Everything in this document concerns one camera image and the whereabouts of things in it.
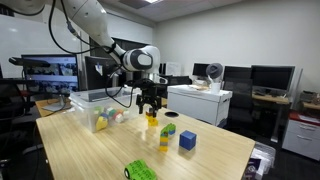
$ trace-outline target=desk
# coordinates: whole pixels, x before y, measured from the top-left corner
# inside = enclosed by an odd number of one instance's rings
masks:
[[[308,109],[320,110],[320,104],[306,103],[303,102],[303,107]]]
[[[40,116],[41,117],[46,117],[50,114],[52,114],[53,112],[52,111],[48,111],[48,110],[45,110],[45,109],[42,109],[42,107],[45,107],[49,104],[52,104],[52,103],[56,103],[58,102],[58,99],[49,99],[49,100],[41,100],[41,101],[36,101],[36,106],[38,108],[38,111],[40,113]],[[62,113],[62,112],[65,112],[67,109],[62,109],[58,112],[55,112],[54,114],[59,114],[59,113]]]
[[[241,179],[255,142],[180,114],[168,118],[162,108],[159,126],[148,127],[145,115],[91,133],[73,112],[37,119],[54,179],[125,179],[124,167],[144,159],[161,179]],[[160,152],[161,129],[177,126],[168,152]],[[197,144],[179,148],[179,134],[197,134]]]
[[[281,119],[281,115],[282,115],[282,111],[283,111],[283,106],[284,105],[288,105],[289,102],[289,98],[283,98],[283,97],[272,97],[271,95],[264,95],[264,96],[259,96],[259,95],[255,95],[252,94],[252,98],[256,99],[256,100],[261,100],[261,101],[267,101],[267,102],[273,102],[279,105],[279,109],[278,109],[278,113],[277,113],[277,119],[276,119],[276,124],[274,125],[274,129],[272,132],[272,136],[271,136],[271,141],[273,142],[278,142],[278,129],[279,129],[279,123],[280,123],[280,119]]]
[[[26,80],[24,78],[3,78],[0,84],[34,84],[35,80]]]

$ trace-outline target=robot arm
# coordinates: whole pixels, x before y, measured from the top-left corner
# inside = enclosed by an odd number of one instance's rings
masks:
[[[55,6],[56,0],[52,0],[52,6]],[[35,15],[40,13],[45,4],[45,0],[0,0],[0,4],[7,6],[16,13],[23,15]],[[142,113],[142,107],[145,103],[150,104],[155,111],[161,108],[161,99],[156,97],[156,84],[160,83],[159,66],[160,52],[154,46],[146,46],[140,49],[124,51],[108,33],[107,12],[97,0],[63,0],[64,6],[57,6],[62,12],[63,7],[67,16],[83,29],[100,46],[105,48],[114,60],[122,66],[125,71],[144,71],[153,83],[144,81],[136,84],[141,88],[140,96],[136,104]]]

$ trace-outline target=monitor screen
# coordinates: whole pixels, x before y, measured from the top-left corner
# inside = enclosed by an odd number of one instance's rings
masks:
[[[253,86],[288,91],[294,66],[252,66]]]
[[[207,77],[206,69],[208,66],[209,64],[194,63],[192,75]]]
[[[225,66],[223,80],[225,80],[226,78],[251,79],[251,68]]]
[[[108,75],[111,75],[116,70],[116,62],[111,58],[102,57],[85,57],[86,65],[86,82],[87,90],[102,89],[105,87],[112,87],[112,80],[107,83]],[[101,73],[96,70],[96,67],[101,68]]]
[[[26,79],[35,81],[28,90],[36,93],[70,94],[78,91],[77,57],[71,54],[21,55],[23,59],[43,60],[49,67],[25,66]]]

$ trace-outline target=clear plastic bin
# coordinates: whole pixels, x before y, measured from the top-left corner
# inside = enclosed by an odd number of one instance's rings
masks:
[[[109,95],[114,95],[119,89],[119,87],[108,88],[108,93]],[[131,89],[123,88],[114,98],[128,106],[131,98]],[[71,105],[75,108],[77,119],[91,132],[97,131],[96,123],[101,113],[108,114],[108,110],[110,109],[125,112],[123,113],[123,121],[130,120],[139,115],[139,108],[136,105],[136,93],[132,94],[130,108],[125,108],[108,97],[105,89],[74,92],[70,94],[69,99],[71,100]],[[107,127],[119,123],[112,116],[109,116],[107,119]]]

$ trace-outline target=white cabinet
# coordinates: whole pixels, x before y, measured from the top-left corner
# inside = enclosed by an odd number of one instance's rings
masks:
[[[208,122],[215,126],[228,117],[231,91],[212,94],[188,85],[168,87],[168,109]]]
[[[283,149],[320,160],[320,126],[317,123],[289,119]]]

